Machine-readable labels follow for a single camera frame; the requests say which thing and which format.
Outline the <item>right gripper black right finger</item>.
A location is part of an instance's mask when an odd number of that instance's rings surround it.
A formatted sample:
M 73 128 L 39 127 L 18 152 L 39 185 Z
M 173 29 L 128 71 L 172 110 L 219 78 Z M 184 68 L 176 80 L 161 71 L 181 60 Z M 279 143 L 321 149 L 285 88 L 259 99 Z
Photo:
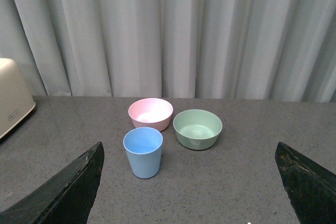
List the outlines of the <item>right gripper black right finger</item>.
M 335 223 L 335 174 L 279 142 L 275 160 L 300 223 Z

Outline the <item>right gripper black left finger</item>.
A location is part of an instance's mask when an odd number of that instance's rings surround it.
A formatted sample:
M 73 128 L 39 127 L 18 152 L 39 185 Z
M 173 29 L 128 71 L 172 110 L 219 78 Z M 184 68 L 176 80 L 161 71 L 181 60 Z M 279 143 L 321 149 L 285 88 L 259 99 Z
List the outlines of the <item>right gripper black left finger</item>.
M 87 223 L 104 164 L 98 142 L 31 194 L 1 212 L 1 223 Z

